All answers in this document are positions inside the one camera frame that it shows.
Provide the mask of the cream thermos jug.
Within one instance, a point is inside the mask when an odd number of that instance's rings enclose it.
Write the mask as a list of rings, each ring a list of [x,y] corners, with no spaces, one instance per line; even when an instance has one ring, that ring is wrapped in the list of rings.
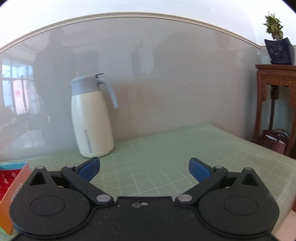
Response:
[[[107,105],[100,85],[105,85],[115,109],[119,104],[111,83],[102,72],[74,78],[71,88],[71,114],[78,149],[83,157],[103,157],[114,149]]]

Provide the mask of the green checked tablecloth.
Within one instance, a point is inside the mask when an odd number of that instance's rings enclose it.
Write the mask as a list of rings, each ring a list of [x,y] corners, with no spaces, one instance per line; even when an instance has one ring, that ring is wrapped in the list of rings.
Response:
[[[227,177],[195,205],[197,158]],[[87,161],[77,150],[26,159],[32,173],[10,205],[15,240],[274,240],[295,200],[295,160],[208,123],[120,141],[99,158],[92,185],[114,198],[96,205],[61,176]]]

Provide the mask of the colourful red-lined cardboard box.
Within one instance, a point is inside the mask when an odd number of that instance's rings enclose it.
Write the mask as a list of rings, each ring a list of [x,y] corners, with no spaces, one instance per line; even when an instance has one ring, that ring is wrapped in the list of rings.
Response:
[[[32,173],[28,163],[1,164],[1,233],[11,235],[10,205]]]

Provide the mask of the dark red bag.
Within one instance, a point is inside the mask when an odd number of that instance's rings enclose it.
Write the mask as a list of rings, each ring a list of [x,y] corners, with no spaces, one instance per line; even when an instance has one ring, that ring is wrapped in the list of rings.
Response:
[[[258,139],[258,144],[277,153],[285,154],[289,140],[290,134],[287,131],[276,128],[264,130]]]

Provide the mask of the dark blue plant pot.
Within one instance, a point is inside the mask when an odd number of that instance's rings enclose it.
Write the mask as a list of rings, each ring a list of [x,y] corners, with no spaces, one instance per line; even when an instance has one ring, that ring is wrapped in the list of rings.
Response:
[[[295,48],[288,38],[281,40],[264,40],[271,64],[294,65]]]

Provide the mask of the green potted plant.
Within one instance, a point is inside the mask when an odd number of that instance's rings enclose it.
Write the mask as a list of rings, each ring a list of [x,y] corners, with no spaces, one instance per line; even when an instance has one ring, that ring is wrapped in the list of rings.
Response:
[[[268,14],[264,25],[266,26],[266,32],[272,36],[276,41],[283,39],[283,32],[281,21],[275,17],[275,14]]]

